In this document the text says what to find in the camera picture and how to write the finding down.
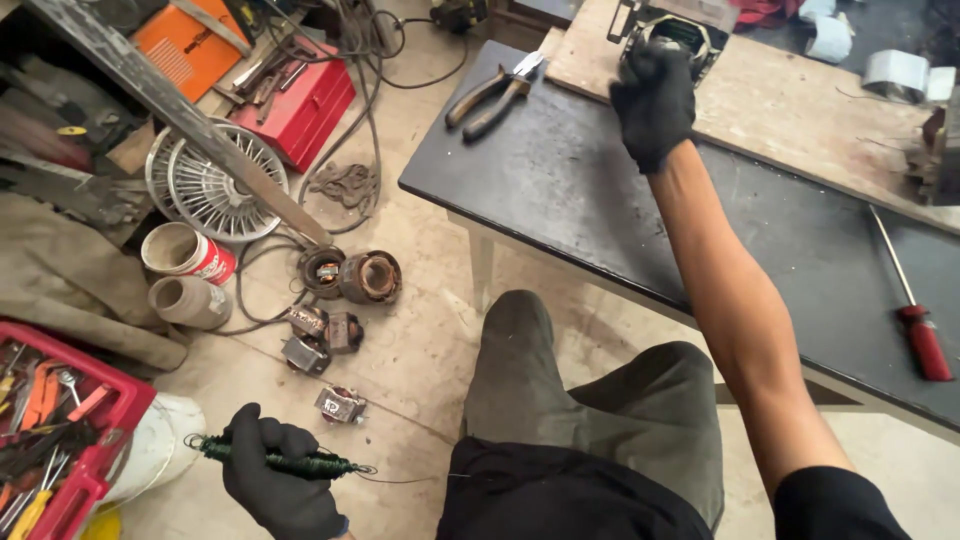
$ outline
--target gloved hand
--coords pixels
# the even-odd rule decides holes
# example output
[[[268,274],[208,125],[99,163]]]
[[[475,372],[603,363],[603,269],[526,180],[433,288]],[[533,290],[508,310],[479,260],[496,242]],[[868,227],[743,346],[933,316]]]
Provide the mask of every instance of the gloved hand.
[[[224,463],[227,493],[277,540],[327,540],[347,532],[349,521],[337,513],[330,480],[307,481],[267,468],[267,448],[300,459],[320,445],[307,430],[260,419],[260,404],[246,404],[224,433],[232,436]]]
[[[693,137],[697,113],[689,53],[635,48],[620,63],[619,76],[610,85],[610,102],[623,144],[641,174],[658,172],[667,154]]]

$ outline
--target black shirt sleeve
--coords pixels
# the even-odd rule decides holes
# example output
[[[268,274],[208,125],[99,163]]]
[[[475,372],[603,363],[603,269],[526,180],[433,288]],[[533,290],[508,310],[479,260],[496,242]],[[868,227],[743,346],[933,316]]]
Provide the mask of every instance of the black shirt sleeve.
[[[836,467],[795,471],[774,494],[777,540],[909,540],[883,494]]]

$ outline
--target beige cylinder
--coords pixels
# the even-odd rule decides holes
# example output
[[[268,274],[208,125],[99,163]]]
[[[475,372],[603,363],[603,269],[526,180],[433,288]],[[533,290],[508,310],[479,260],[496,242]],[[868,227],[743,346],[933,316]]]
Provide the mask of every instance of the beige cylinder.
[[[147,302],[161,319],[201,330],[226,323],[233,300],[217,285],[196,276],[171,276],[154,283]]]

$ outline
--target dirty floor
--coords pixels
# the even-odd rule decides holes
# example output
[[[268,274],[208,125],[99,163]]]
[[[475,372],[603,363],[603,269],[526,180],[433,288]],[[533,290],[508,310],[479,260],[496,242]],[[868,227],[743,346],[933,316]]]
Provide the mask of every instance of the dirty floor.
[[[429,8],[426,0],[384,4],[410,17],[423,16]],[[459,61],[462,48],[457,38],[442,36],[425,24],[407,29],[406,50],[386,62],[388,77],[399,83],[422,81]],[[498,27],[496,38],[515,46],[525,39],[528,50],[536,48],[539,38],[521,30]],[[479,38],[471,41],[471,55],[480,43]],[[200,403],[211,432],[219,431],[240,405],[256,401],[266,415],[311,430],[331,451],[376,466],[378,479],[429,478],[402,485],[357,477],[334,482],[337,506],[349,516],[358,540],[433,538],[443,508],[447,463],[472,375],[481,318],[468,305],[467,235],[446,221],[443,210],[401,192],[396,179],[462,73],[423,89],[383,87],[376,102],[383,194],[374,219],[337,243],[348,254],[369,249],[395,254],[402,265],[404,290],[391,307],[351,307],[367,330],[362,350],[335,358],[321,381],[299,376],[284,365],[279,352],[281,340],[289,336],[286,325],[234,338],[199,334],[184,365],[156,383],[161,391]],[[360,99],[354,100],[340,131],[360,106]],[[364,124],[335,160],[370,162],[371,148]],[[307,208],[322,223],[330,226],[334,217],[344,218],[330,215],[319,198],[309,194]],[[268,317],[291,303],[294,260],[289,253],[271,252],[244,275],[244,297],[251,312]],[[600,377],[665,341],[684,339],[706,350],[698,332],[507,248],[496,248],[494,272],[494,295],[528,288],[547,303],[567,387]],[[237,313],[226,329],[246,325]],[[367,421],[356,427],[324,423],[313,402],[326,382],[360,390],[371,402]],[[881,414],[825,416],[853,463],[880,487],[914,539],[955,536],[960,528],[955,510],[960,448]],[[740,414],[721,410],[720,421],[727,511],[718,538],[773,539],[772,513]],[[181,478],[124,504],[123,537],[269,538],[227,495],[220,474],[219,464],[201,458]]]

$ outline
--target red cloth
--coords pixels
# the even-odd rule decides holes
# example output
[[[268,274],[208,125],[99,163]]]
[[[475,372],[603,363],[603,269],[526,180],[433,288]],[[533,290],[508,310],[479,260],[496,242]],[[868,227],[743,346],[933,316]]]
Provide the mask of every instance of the red cloth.
[[[804,0],[730,0],[740,8],[736,18],[737,31],[751,25],[763,28],[778,28],[792,17]]]

